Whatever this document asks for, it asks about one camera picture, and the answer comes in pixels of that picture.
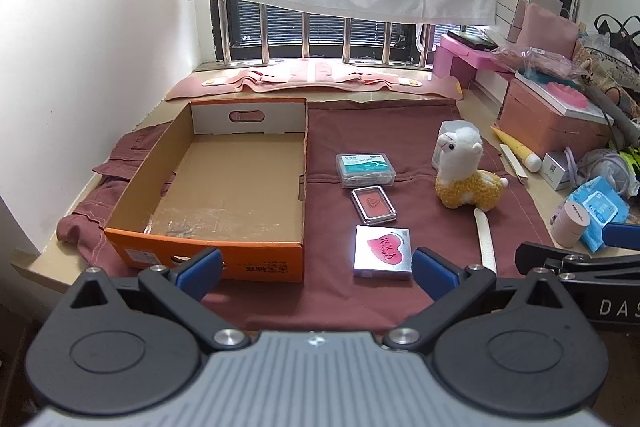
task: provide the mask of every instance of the transparent plastic container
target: transparent plastic container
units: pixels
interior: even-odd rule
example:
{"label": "transparent plastic container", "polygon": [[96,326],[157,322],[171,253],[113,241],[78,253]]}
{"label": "transparent plastic container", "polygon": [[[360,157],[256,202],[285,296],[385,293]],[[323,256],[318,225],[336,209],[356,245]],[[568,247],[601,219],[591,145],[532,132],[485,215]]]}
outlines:
{"label": "transparent plastic container", "polygon": [[338,154],[335,166],[342,188],[392,185],[396,179],[385,154]]}

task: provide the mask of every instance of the black round joint cover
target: black round joint cover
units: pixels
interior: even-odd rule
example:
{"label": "black round joint cover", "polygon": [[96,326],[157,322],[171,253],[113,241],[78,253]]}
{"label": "black round joint cover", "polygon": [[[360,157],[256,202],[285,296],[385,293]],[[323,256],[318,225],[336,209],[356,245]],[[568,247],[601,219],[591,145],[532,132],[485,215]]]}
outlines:
{"label": "black round joint cover", "polygon": [[189,331],[154,315],[96,308],[59,317],[34,340],[26,370],[44,400],[81,415],[121,415],[160,403],[191,380],[200,350]]}
{"label": "black round joint cover", "polygon": [[604,344],[583,317],[527,305],[481,315],[445,331],[433,367],[455,394],[512,417],[576,410],[607,375]]}

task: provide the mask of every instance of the pink round object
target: pink round object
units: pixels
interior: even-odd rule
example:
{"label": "pink round object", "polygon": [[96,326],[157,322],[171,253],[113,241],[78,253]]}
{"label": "pink round object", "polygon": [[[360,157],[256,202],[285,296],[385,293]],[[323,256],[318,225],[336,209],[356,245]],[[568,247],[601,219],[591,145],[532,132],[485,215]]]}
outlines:
{"label": "pink round object", "polygon": [[585,109],[589,104],[589,99],[580,91],[564,84],[550,82],[546,84],[546,90],[558,100],[580,109]]}

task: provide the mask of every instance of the yellow fleece body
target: yellow fleece body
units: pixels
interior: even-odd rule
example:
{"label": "yellow fleece body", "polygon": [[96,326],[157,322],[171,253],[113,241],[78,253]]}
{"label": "yellow fleece body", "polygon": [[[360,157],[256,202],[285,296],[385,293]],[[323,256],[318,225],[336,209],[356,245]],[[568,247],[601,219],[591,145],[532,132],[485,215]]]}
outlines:
{"label": "yellow fleece body", "polygon": [[498,204],[503,190],[500,178],[487,171],[476,171],[459,182],[443,182],[436,178],[436,194],[447,208],[474,204],[487,212]]}

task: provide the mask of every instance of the plush toy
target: plush toy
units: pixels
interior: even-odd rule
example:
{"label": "plush toy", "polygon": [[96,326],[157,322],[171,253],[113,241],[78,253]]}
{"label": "plush toy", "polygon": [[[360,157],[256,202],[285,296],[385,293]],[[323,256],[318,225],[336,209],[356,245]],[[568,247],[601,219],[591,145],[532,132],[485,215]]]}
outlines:
{"label": "plush toy", "polygon": [[507,186],[506,178],[479,171],[482,139],[471,127],[438,136],[441,147],[440,169],[436,177],[436,194],[447,208],[474,204],[483,212],[494,208]]}

